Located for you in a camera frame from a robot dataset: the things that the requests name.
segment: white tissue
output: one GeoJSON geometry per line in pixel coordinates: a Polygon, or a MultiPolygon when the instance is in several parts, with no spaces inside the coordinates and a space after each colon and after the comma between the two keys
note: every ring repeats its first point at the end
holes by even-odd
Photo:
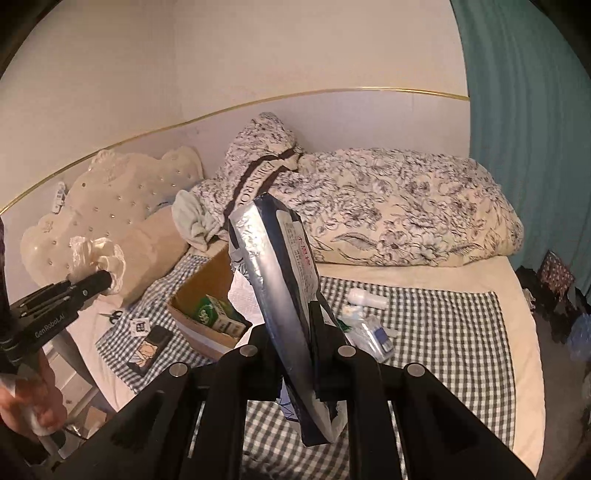
{"type": "Polygon", "coordinates": [[[252,327],[242,335],[242,338],[234,347],[240,348],[242,345],[246,345],[249,342],[252,329],[256,325],[262,325],[265,323],[265,320],[262,317],[261,308],[258,306],[252,285],[238,270],[234,272],[232,285],[228,292],[228,300],[246,320],[252,323],[252,327]]]}
{"type": "Polygon", "coordinates": [[[72,272],[68,275],[70,282],[76,283],[99,270],[106,270],[111,274],[113,282],[103,294],[119,293],[125,274],[125,258],[119,245],[104,237],[89,240],[84,236],[74,236],[70,239],[70,247],[72,249],[72,272]]]}

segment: patterned bag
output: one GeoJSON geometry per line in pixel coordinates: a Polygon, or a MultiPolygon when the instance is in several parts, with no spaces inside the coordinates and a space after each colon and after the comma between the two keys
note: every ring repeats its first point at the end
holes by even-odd
{"type": "Polygon", "coordinates": [[[538,270],[538,278],[541,283],[548,285],[550,290],[558,294],[559,300],[564,297],[564,294],[574,283],[574,275],[552,250],[546,252],[544,261],[538,270]]]}

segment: white plastic bag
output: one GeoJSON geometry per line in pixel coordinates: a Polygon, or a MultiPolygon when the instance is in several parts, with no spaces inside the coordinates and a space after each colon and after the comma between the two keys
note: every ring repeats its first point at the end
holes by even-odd
{"type": "Polygon", "coordinates": [[[76,283],[89,275],[106,270],[111,274],[111,287],[104,291],[104,295],[119,293],[123,285],[125,274],[125,258],[119,245],[108,238],[89,240],[84,236],[74,236],[70,239],[72,249],[72,272],[68,280],[76,283]]]}
{"type": "Polygon", "coordinates": [[[375,315],[365,315],[360,305],[344,305],[339,316],[347,340],[379,363],[394,354],[394,346],[375,315]]]}

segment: white cloth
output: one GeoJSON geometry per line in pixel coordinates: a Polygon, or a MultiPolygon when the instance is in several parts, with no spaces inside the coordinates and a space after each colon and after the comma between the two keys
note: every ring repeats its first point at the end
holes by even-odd
{"type": "Polygon", "coordinates": [[[256,300],[255,291],[249,281],[242,275],[238,270],[234,272],[234,279],[228,292],[228,300],[232,303],[232,306],[244,315],[244,318],[252,323],[246,333],[242,336],[240,341],[234,348],[240,348],[242,345],[246,345],[251,337],[252,329],[265,323],[262,317],[261,308],[256,300]]]}
{"type": "Polygon", "coordinates": [[[180,190],[174,199],[173,220],[180,236],[200,252],[207,251],[207,242],[220,231],[201,201],[186,190],[180,190]]]}
{"type": "MultiPolygon", "coordinates": [[[[227,245],[226,242],[218,240],[210,245],[207,252],[200,255],[214,257],[227,245]]],[[[116,308],[112,304],[97,299],[89,308],[79,312],[79,318],[68,325],[67,330],[75,341],[96,386],[113,409],[119,411],[135,397],[135,394],[113,373],[96,349],[96,342],[112,327],[108,315],[114,310],[116,308]]]]}
{"type": "Polygon", "coordinates": [[[463,267],[361,267],[317,264],[318,273],[391,287],[495,292],[507,331],[515,377],[513,453],[534,473],[544,447],[545,405],[540,346],[535,321],[507,257],[493,257],[463,267]]]}
{"type": "Polygon", "coordinates": [[[92,240],[85,236],[73,236],[70,248],[73,261],[68,280],[76,283],[99,270],[106,270],[111,274],[112,284],[105,294],[119,293],[125,275],[125,256],[119,245],[105,237],[92,240]]]}

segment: white wall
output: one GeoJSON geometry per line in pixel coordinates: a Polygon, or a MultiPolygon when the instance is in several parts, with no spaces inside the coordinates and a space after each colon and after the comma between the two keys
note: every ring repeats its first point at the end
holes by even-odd
{"type": "Polygon", "coordinates": [[[467,95],[449,0],[63,0],[0,80],[0,209],[136,134],[358,86],[467,95]]]}
{"type": "Polygon", "coordinates": [[[186,118],[345,87],[467,95],[449,0],[178,0],[174,17],[186,118]]]}
{"type": "MultiPolygon", "coordinates": [[[[134,138],[116,150],[161,158],[168,150],[187,145],[199,152],[205,176],[212,177],[232,139],[251,118],[265,111],[275,112],[295,133],[298,145],[311,152],[381,147],[465,157],[470,146],[469,102],[418,93],[365,91],[324,92],[243,106],[134,138]]],[[[55,182],[61,180],[71,187],[89,164],[87,159],[68,168],[2,215],[8,252],[19,252],[25,230],[47,213],[55,182]]],[[[108,230],[108,225],[96,223],[93,228],[96,234],[108,230]]],[[[11,301],[38,288],[19,255],[7,258],[5,273],[11,301]]]]}
{"type": "Polygon", "coordinates": [[[0,209],[98,148],[182,121],[174,0],[63,0],[0,80],[0,209]]]}

